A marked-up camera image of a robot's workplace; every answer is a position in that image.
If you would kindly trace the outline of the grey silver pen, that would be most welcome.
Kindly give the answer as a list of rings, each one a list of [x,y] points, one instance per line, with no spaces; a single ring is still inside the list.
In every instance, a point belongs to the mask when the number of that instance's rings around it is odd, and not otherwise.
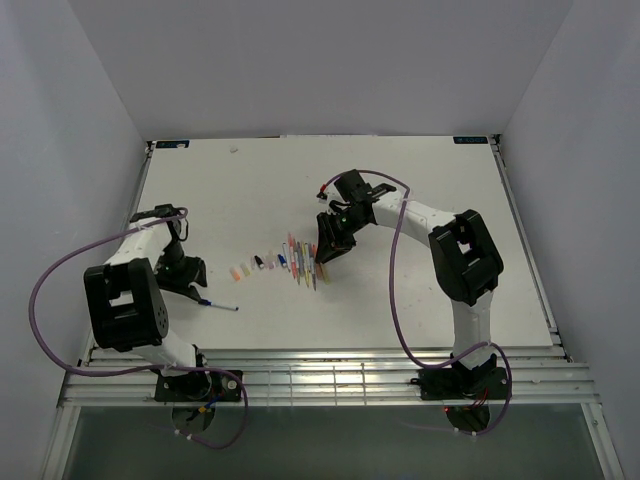
[[[299,241],[296,241],[295,253],[296,253],[296,261],[297,261],[298,277],[299,277],[298,283],[301,284],[305,280],[305,270],[304,270],[302,247]]]

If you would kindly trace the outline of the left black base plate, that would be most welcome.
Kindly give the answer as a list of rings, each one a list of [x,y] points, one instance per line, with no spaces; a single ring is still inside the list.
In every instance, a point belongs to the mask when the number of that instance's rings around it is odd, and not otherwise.
[[[153,399],[163,403],[208,403],[212,400],[220,402],[239,402],[242,397],[239,380],[243,379],[241,370],[228,373],[192,372],[179,376],[157,377]]]

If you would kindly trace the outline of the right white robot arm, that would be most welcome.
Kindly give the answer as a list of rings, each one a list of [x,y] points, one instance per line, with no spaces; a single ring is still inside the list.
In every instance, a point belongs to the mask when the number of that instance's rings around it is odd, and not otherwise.
[[[490,333],[491,303],[504,264],[482,216],[431,208],[410,200],[409,187],[391,176],[372,186],[363,175],[353,169],[330,179],[339,197],[317,216],[316,264],[351,251],[356,233],[368,225],[389,227],[395,238],[406,235],[425,245],[437,283],[451,301],[454,345],[441,364],[428,365],[409,353],[419,368],[414,384],[423,399],[507,398],[510,374]]]

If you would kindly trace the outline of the red pen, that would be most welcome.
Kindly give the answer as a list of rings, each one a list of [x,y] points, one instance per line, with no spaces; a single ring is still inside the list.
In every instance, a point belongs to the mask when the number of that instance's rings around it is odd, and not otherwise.
[[[293,278],[299,282],[299,278],[298,278],[298,269],[297,269],[297,260],[296,260],[296,253],[295,253],[295,247],[294,247],[294,241],[293,241],[293,236],[290,232],[288,232],[287,235],[287,243],[288,243],[288,253],[289,253],[289,265],[291,268],[291,272],[293,275]]]

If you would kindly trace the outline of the blue capped white pen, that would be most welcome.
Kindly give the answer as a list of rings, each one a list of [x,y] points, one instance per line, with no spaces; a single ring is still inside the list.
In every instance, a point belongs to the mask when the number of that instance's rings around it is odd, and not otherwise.
[[[287,270],[289,272],[291,272],[290,260],[289,260],[289,251],[288,251],[288,245],[287,245],[286,242],[282,243],[282,254],[283,254],[283,258],[284,258],[284,265],[287,268]]]

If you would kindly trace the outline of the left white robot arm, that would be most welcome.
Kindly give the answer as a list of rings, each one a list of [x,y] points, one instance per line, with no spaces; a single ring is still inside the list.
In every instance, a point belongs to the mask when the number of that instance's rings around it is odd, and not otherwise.
[[[116,253],[88,268],[84,287],[94,339],[102,349],[131,352],[152,365],[161,385],[192,400],[205,397],[212,376],[199,348],[170,328],[165,292],[201,306],[206,264],[185,254],[186,210],[161,204],[135,213]]]

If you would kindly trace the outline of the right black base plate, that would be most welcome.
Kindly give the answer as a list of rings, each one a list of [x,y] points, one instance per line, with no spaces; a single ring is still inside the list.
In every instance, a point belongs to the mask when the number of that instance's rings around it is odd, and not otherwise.
[[[492,368],[484,373],[453,368],[419,370],[410,385],[420,389],[422,400],[505,400],[510,382],[506,370]]]

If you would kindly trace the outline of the aluminium rail frame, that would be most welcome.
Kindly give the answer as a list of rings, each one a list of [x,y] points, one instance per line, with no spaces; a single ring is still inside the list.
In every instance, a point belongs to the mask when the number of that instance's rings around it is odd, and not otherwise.
[[[414,406],[419,390],[410,380],[417,367],[398,349],[335,351],[208,350],[209,363],[240,370],[249,403],[256,407]],[[596,403],[600,396],[585,363],[568,361],[558,346],[509,348],[515,404]],[[139,371],[131,354],[95,349],[92,371],[121,376],[70,375],[63,406],[151,406],[157,378]]]

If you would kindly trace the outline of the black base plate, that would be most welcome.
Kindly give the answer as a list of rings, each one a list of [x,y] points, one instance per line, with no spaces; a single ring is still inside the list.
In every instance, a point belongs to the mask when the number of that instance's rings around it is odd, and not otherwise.
[[[157,377],[153,399],[163,403],[208,403],[212,400],[220,402],[239,402],[242,397],[239,380],[243,379],[241,370],[228,373],[192,372],[179,376]]]
[[[419,370],[410,385],[420,389],[422,400],[505,400],[510,382],[506,370],[492,368],[484,373],[453,368]]]

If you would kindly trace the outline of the blue corner label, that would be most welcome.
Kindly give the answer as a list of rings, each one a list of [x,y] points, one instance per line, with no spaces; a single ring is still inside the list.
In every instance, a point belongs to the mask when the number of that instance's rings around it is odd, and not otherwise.
[[[489,140],[486,136],[453,136],[453,142],[457,145],[484,145]]]
[[[183,149],[188,148],[189,140],[161,140],[155,143],[156,149]]]

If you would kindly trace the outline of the black pen cap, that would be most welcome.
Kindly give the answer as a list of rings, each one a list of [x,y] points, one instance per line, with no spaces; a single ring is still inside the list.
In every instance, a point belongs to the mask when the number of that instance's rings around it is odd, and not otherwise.
[[[260,256],[255,255],[253,257],[254,263],[256,264],[257,268],[260,270],[263,270],[265,268],[265,263],[264,261],[261,259]]]

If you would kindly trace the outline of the right blue corner label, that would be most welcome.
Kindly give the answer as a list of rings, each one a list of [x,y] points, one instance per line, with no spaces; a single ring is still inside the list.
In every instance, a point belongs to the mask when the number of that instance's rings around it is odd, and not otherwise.
[[[457,145],[484,145],[489,140],[486,136],[453,136],[453,142]]]

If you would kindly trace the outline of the yellow green pen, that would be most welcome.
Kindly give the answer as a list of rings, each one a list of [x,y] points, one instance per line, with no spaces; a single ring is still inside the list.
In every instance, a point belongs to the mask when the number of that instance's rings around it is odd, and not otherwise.
[[[330,280],[329,280],[329,276],[328,273],[326,271],[326,268],[324,265],[322,264],[317,264],[316,265],[316,269],[317,269],[317,274],[321,277],[321,279],[323,280],[323,282],[325,284],[329,284]]]

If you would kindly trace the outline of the left blue corner label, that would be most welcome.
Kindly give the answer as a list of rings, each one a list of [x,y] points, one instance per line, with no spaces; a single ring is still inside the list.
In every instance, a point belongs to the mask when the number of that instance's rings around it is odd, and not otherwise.
[[[188,148],[189,140],[161,140],[155,143],[156,149],[183,149]]]

